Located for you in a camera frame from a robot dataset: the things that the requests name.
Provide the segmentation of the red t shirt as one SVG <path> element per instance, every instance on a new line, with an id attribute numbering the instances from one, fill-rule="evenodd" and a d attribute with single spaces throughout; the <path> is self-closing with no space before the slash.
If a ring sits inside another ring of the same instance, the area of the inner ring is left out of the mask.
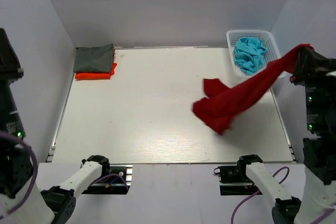
<path id="1" fill-rule="evenodd" d="M 234 118 L 256 104 L 281 73 L 294 73 L 300 49 L 312 49 L 300 44 L 283 57 L 271 61 L 260 73 L 230 88 L 217 79 L 204 79 L 205 97 L 193 103 L 192 112 L 216 133 L 223 135 Z"/>

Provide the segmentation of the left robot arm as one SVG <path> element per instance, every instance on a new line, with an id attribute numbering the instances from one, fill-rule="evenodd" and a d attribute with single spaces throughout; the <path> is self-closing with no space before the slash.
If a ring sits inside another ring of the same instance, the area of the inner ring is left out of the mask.
<path id="1" fill-rule="evenodd" d="M 110 178 L 109 160 L 92 155 L 65 182 L 49 190 L 36 185 L 38 162 L 32 148 L 24 142 L 25 131 L 10 89 L 24 71 L 1 29 L 1 219 L 15 223 L 66 223 L 78 197 L 93 183 Z"/>

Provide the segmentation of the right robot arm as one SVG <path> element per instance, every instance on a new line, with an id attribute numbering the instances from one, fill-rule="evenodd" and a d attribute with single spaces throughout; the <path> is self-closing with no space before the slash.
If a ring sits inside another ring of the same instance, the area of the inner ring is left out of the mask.
<path id="1" fill-rule="evenodd" d="M 302 199 L 287 192 L 257 155 L 240 157 L 237 175 L 245 182 L 251 180 L 269 198 L 274 223 L 335 223 L 335 59 L 310 46 L 301 47 L 290 82 L 304 86 L 307 129 L 317 135 L 302 140 Z"/>

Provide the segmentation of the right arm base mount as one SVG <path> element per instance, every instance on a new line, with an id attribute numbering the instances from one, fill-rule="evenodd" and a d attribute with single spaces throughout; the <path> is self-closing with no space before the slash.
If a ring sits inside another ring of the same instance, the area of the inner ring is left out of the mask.
<path id="1" fill-rule="evenodd" d="M 221 196 L 250 196 L 254 193 L 260 195 L 254 183 L 239 175 L 236 166 L 219 166 L 214 169 L 214 175 L 219 177 Z"/>

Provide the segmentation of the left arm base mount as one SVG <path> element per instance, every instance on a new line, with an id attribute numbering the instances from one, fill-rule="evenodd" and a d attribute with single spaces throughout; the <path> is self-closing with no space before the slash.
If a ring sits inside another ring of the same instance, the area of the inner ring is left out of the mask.
<path id="1" fill-rule="evenodd" d="M 110 176 L 91 184 L 85 195 L 126 195 L 131 186 L 133 165 L 110 165 Z"/>

